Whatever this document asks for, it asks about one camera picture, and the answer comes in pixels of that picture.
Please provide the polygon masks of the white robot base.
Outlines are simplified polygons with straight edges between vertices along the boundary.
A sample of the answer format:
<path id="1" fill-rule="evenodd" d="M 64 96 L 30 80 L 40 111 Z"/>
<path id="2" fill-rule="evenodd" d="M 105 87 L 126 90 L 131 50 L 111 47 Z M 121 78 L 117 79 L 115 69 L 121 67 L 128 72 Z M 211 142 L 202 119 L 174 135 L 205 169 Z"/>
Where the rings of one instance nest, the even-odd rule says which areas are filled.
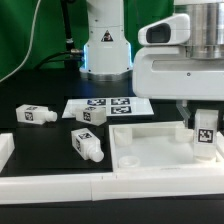
<path id="1" fill-rule="evenodd" d="M 81 77 L 118 81 L 129 77 L 131 44 L 125 38 L 123 0 L 86 0 L 89 39 L 84 45 Z"/>

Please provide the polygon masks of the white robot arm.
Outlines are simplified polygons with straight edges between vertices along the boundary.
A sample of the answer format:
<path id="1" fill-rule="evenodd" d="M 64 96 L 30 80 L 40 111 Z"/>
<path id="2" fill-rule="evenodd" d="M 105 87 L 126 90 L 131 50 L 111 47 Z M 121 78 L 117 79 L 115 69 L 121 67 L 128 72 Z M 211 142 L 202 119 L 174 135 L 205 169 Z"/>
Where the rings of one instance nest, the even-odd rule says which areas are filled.
<path id="1" fill-rule="evenodd" d="M 224 101 L 224 0 L 174 0 L 172 16 L 141 28 L 133 91 L 172 99 L 185 120 L 216 129 L 218 110 L 187 108 L 189 101 Z"/>

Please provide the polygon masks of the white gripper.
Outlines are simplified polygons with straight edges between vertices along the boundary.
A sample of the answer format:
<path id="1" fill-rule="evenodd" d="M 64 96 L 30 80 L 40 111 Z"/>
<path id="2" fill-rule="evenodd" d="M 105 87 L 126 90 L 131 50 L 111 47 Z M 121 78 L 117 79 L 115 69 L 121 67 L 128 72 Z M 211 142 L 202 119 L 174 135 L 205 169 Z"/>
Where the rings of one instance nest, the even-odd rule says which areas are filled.
<path id="1" fill-rule="evenodd" d="M 144 47 L 135 56 L 132 81 L 138 97 L 178 100 L 189 128 L 187 100 L 224 101 L 224 60 L 189 59 L 181 46 Z"/>

